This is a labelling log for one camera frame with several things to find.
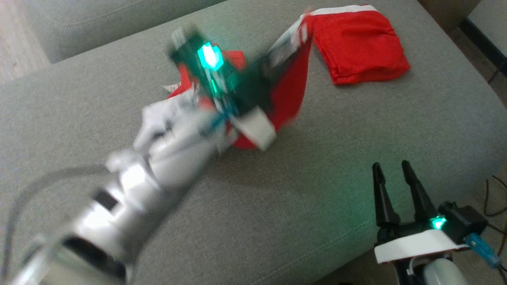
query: gray fabric upholstery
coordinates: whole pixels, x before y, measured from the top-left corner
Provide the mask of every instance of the gray fabric upholstery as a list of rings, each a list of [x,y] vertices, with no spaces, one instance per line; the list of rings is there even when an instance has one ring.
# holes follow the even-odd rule
[[[412,69],[391,82],[335,87],[313,49],[295,123],[264,153],[232,149],[215,161],[146,247],[137,284],[310,283],[373,247],[374,162],[405,221],[413,210],[403,159],[436,205],[499,169],[507,155],[500,100],[416,1],[370,3],[391,21]],[[1,86],[2,225],[16,190],[30,180],[103,162],[131,145],[141,108],[164,98],[160,84],[179,79],[164,54],[178,26],[195,23],[223,48],[251,58],[308,6],[229,0]],[[99,183],[62,181],[38,195],[19,224],[14,261]]]
[[[52,63],[223,0],[25,0]]]

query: folded garment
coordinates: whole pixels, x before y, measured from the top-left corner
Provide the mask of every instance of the folded garment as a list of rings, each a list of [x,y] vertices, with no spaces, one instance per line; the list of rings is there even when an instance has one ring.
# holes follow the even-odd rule
[[[373,6],[324,8],[309,15],[334,84],[392,80],[410,68],[389,20]]]

